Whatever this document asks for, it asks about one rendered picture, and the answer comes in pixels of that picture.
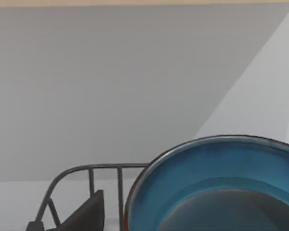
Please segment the blue glazed plate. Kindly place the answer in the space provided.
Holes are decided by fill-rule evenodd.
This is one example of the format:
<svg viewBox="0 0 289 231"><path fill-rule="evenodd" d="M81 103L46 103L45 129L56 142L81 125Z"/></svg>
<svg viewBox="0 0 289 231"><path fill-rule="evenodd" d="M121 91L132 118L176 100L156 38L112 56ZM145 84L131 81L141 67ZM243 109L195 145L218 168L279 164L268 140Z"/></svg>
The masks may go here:
<svg viewBox="0 0 289 231"><path fill-rule="evenodd" d="M124 231L289 231L289 144L216 135L165 151L133 183Z"/></svg>

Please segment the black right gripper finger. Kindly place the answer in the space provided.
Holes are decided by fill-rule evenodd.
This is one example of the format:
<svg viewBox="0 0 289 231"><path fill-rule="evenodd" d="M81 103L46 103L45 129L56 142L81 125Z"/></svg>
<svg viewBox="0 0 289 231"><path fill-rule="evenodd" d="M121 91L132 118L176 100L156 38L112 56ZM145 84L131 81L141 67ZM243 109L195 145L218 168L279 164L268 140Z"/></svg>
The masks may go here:
<svg viewBox="0 0 289 231"><path fill-rule="evenodd" d="M104 231L104 191L97 190L56 231Z"/></svg>

